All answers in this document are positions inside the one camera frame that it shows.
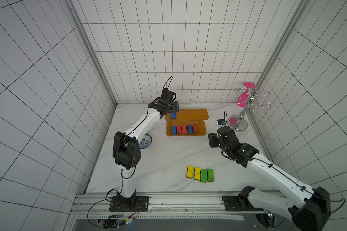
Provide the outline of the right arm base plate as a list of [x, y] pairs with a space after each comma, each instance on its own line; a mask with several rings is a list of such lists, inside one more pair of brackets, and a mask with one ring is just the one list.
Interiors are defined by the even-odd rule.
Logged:
[[264, 211], [261, 208], [253, 207], [246, 197], [223, 195], [222, 200], [225, 206], [225, 211], [230, 211], [230, 212]]

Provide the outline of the green eraser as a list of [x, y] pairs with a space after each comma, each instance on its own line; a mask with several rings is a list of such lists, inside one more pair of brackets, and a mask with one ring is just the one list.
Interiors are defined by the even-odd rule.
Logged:
[[200, 171], [200, 181], [203, 183], [208, 182], [208, 170], [207, 169], [201, 169]]
[[207, 170], [207, 175], [208, 175], [208, 182], [214, 182], [215, 181], [214, 170], [213, 169], [208, 169]]

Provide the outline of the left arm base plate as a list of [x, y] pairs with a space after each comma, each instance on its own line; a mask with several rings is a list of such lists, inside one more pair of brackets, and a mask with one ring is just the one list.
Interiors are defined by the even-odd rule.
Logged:
[[132, 196], [125, 198], [123, 196], [115, 196], [111, 200], [109, 207], [110, 212], [146, 212], [148, 211], [149, 197], [148, 196]]

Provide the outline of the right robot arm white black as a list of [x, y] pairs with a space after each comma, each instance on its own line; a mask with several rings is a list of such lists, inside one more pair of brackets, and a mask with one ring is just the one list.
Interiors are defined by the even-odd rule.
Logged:
[[280, 197], [246, 186], [235, 200], [239, 208], [276, 213], [291, 220], [301, 231], [324, 228], [332, 214], [330, 195], [324, 188], [313, 188], [292, 177], [253, 146], [239, 142], [234, 130], [228, 126], [209, 133], [208, 140], [210, 147], [221, 149], [222, 156], [257, 173], [284, 195]]

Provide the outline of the yellow eraser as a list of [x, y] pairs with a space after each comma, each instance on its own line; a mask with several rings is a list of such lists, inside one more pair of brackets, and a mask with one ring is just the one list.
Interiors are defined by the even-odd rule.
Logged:
[[195, 167], [194, 168], [194, 180], [201, 180], [201, 168], [200, 167]]
[[194, 176], [194, 167], [193, 166], [187, 166], [186, 178], [193, 179], [193, 176]]

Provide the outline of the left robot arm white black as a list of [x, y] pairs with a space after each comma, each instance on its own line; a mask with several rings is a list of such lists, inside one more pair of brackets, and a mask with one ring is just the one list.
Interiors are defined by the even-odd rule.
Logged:
[[116, 199], [123, 206], [132, 208], [136, 203], [136, 189], [130, 185], [129, 180], [141, 159], [140, 142], [159, 120], [168, 113], [178, 111], [176, 93], [163, 88], [161, 96], [148, 104], [145, 113], [131, 128], [115, 134], [112, 156], [121, 175], [121, 189]]

